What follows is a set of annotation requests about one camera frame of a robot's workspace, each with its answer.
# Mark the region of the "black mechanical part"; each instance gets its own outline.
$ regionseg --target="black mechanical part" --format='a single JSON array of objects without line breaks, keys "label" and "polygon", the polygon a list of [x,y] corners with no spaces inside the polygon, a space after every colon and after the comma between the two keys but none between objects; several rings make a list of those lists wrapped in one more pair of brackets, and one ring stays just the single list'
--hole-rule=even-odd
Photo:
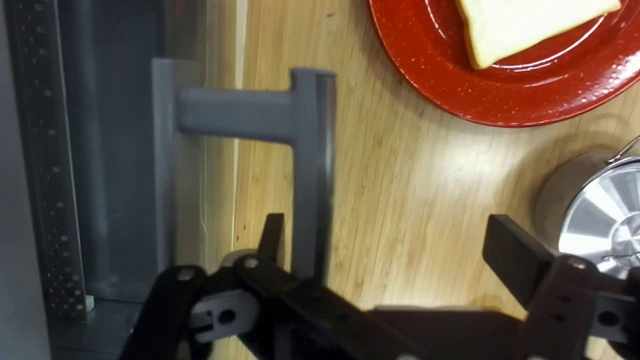
[{"label": "black mechanical part", "polygon": [[632,314],[639,314],[639,278],[634,278],[639,272],[618,281],[578,256],[551,261],[551,255],[536,248],[533,238],[507,216],[493,218],[485,255],[503,271],[507,286],[522,295],[520,300],[529,307],[524,322],[482,310],[362,313],[327,286],[301,281],[274,264],[282,224],[282,216],[269,216],[259,253],[232,255],[226,268],[195,284],[201,288],[201,298],[190,313],[193,343],[208,344],[239,337],[267,360],[478,357],[564,360],[584,358],[587,338],[600,337],[615,343],[627,358],[637,358],[639,318]]},{"label": "black mechanical part", "polygon": [[[207,274],[198,266],[177,266],[161,274],[121,358],[174,360],[181,343],[188,340],[188,320],[205,281]],[[196,357],[203,352],[211,352],[208,344],[193,349]]]}]

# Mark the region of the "gray metal bracket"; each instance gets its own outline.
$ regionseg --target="gray metal bracket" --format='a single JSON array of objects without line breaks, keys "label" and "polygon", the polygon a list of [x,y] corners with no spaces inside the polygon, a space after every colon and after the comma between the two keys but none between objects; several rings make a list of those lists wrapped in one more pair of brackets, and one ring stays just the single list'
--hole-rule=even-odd
[{"label": "gray metal bracket", "polygon": [[161,166],[185,135],[239,137],[289,145],[295,150],[292,274],[327,278],[332,224],[336,78],[321,71],[292,71],[286,93],[232,93],[196,89],[195,64],[152,62],[158,190],[174,193],[172,175]]}]

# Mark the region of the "plate rim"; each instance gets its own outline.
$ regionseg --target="plate rim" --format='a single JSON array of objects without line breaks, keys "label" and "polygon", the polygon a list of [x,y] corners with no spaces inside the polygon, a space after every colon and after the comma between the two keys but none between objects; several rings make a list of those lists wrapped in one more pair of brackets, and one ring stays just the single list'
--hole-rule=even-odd
[{"label": "plate rim", "polygon": [[[427,7],[430,0],[404,0],[406,4],[408,3],[422,3],[422,7]],[[422,97],[427,98],[428,103],[433,103],[434,107],[439,107],[441,110],[449,112],[449,114],[455,114],[466,122],[472,122],[472,125],[482,125],[482,127],[499,127],[499,128],[535,128],[535,127],[547,127],[547,125],[559,125],[559,122],[564,122],[564,120],[570,120],[570,118],[577,118],[581,114],[587,114],[610,101],[615,101],[616,97],[621,97],[622,93],[627,93],[630,86],[637,84],[637,80],[640,78],[640,66],[630,74],[630,76],[624,76],[624,80],[621,84],[616,84],[615,89],[609,89],[607,95],[602,97],[597,97],[589,103],[583,103],[581,107],[569,107],[567,110],[557,110],[557,112],[547,112],[547,116],[543,118],[530,118],[530,116],[524,116],[522,120],[522,114],[520,114],[520,120],[513,118],[513,120],[507,120],[505,114],[499,114],[499,112],[491,112],[494,114],[494,118],[491,116],[478,116],[475,112],[466,112],[464,109],[458,109],[458,107],[450,107],[446,98],[439,97],[439,95],[433,95],[430,93],[430,84],[424,82],[421,84],[421,78],[417,74],[410,74],[406,66],[406,61],[403,54],[396,54],[396,51],[392,49],[392,40],[388,40],[386,37],[386,28],[385,28],[385,22],[388,22],[388,19],[385,19],[378,10],[380,4],[396,4],[398,7],[398,0],[369,0],[369,10],[370,10],[370,17],[373,17],[373,22],[375,22],[375,28],[376,28],[376,35],[378,35],[378,40],[386,53],[386,56],[392,61],[395,68],[404,76],[404,80]],[[400,28],[404,30],[412,30],[408,25],[412,22],[398,22]],[[628,27],[632,30],[628,30],[630,35],[637,35],[640,37],[640,27]],[[610,53],[610,59],[613,62],[609,64],[610,68],[616,68],[618,62],[624,62],[632,56],[640,56],[640,45],[627,56],[618,56],[618,53]]]}]

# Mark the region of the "red plate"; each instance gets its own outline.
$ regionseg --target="red plate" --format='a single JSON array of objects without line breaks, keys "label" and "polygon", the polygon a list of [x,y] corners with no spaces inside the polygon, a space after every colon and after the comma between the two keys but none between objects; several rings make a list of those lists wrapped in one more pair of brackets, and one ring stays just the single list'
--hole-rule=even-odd
[{"label": "red plate", "polygon": [[488,127],[540,127],[584,114],[640,74],[640,0],[488,71],[466,59],[455,0],[370,0],[392,62],[441,109]]}]

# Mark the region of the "silver pot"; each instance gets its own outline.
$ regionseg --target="silver pot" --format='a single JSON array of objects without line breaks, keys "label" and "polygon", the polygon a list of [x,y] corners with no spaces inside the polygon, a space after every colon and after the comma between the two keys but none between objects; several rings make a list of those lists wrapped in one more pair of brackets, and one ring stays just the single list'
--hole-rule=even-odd
[{"label": "silver pot", "polygon": [[639,143],[569,161],[544,182],[533,221],[553,251],[618,278],[640,266],[640,156],[628,156]]}]

